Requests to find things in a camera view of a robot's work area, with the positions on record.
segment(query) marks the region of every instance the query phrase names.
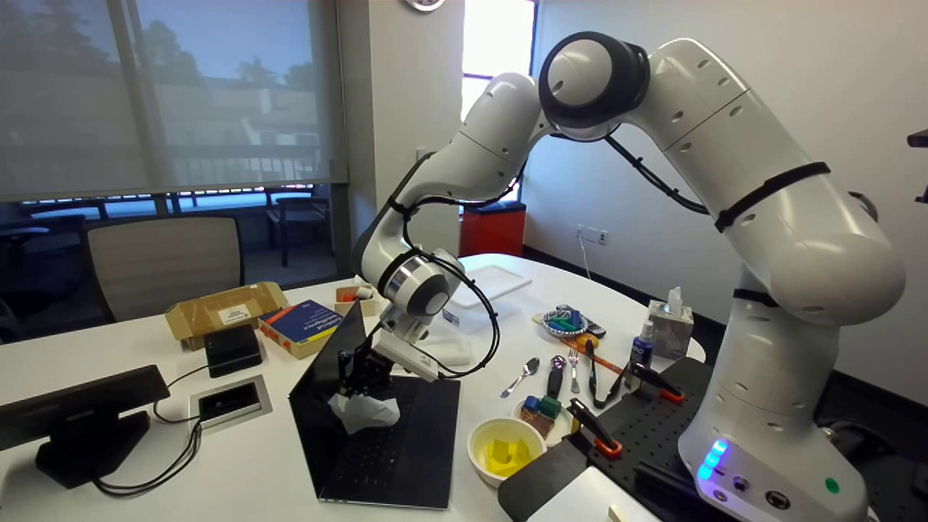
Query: yellow bowl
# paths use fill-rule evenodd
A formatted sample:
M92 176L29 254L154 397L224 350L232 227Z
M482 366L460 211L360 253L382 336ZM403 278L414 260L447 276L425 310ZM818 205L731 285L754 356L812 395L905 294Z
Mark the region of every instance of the yellow bowl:
M515 475L546 449L546 437L519 418L489 418L466 437L466 457L489 486L499 486L499 481Z

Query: blue led light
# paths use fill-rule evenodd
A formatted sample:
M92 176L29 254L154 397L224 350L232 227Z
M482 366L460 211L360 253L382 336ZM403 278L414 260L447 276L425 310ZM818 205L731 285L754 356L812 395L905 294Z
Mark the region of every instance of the blue led light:
M702 457L702 465L699 465L699 469L696 469L696 479L699 481L707 481L712 473L717 473L717 466L722 465L722 456L727 452L727 441L717 441L707 452L705 452L705 457Z

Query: white table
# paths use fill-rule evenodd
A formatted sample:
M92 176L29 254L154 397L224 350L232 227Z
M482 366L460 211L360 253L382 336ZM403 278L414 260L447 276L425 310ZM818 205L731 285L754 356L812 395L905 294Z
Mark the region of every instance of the white table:
M530 278L506 296L501 314L501 347L489 368L460 383L457 436L451 495L447 510L388 507L388 504L332 504L315 502L312 481L301 456L299 431L290 415L287 395L305 373L309 360L293 360L280 347L264 343L260 368L227 373L211 379L205 370L176 383L171 401L161 402L164 415L192 411L192 397L208 389L219 389L234 379L264 373L272 411L205 430L199 456L164 486L140 498L106 498L96 486L61 489L55 481L31 466L34 444L22 444L0 452L0 518L11 522L164 522L164 518L219 518L219 522L305 522L305 518L506 518L496 502L496 489L485 486L464 456L466 431L492 418L512 415L525 395L546 392L547 360L567 353L530 323L533 314L557 305L572 305L599 323L608 334L599 347L605 360L622 363L631 336L640 330L647 310L589 278L564 270L533 265L511 254L472 254L466 270L496 265ZM332 286L344 282L290 291L290 301L315 299L332 305ZM451 344L472 350L472 360L485 353L486 327L460 330L434 318L431 336L424 347ZM519 373L528 356L541 360L541 370L515 389L511 401L499 392ZM689 343L689 356L702 360L702 347ZM29 340L18 344L0 344L0 402L22 401L51 389L76 386L84 379L106 378L137 366L160 366L164 379L192 370L205 363L203 350L179 350L161 317L116 323L90 330L71 330L61 336ZM134 456L111 475L111 481L144 481L156 475L183 447L187 426L154 424Z

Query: wall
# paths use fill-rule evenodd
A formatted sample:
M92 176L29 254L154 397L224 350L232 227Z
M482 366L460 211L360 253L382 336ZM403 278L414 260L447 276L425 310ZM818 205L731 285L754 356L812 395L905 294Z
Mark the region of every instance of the wall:
M541 0L537 64L567 31L598 28L647 49L699 37L767 101L798 143L863 192L907 265L907 291L882 318L846 327L838 368L928 402L921 310L928 305L928 150L905 137L928 128L928 2L920 0ZM631 128L618 130L667 182L683 182ZM654 194L605 146L546 140L528 166L528 247L647 294L682 285L696 310L724 323L738 265L705 217ZM573 227L605 228L580 250Z
M337 2L343 140L353 238L424 150L460 121L464 0L414 15L401 0ZM454 208L424 208L414 241L457 253Z

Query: cardboard box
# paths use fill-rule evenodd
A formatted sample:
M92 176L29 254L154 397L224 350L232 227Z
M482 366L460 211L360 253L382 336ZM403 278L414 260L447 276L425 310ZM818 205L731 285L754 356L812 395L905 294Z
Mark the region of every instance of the cardboard box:
M257 325L260 317L287 308L276 282L243 285L224 294L176 301L164 318L185 350L203 347L203 336L234 325Z
M337 325L343 325L343 314L308 299L264 318L257 330L295 360L305 360L327 343Z

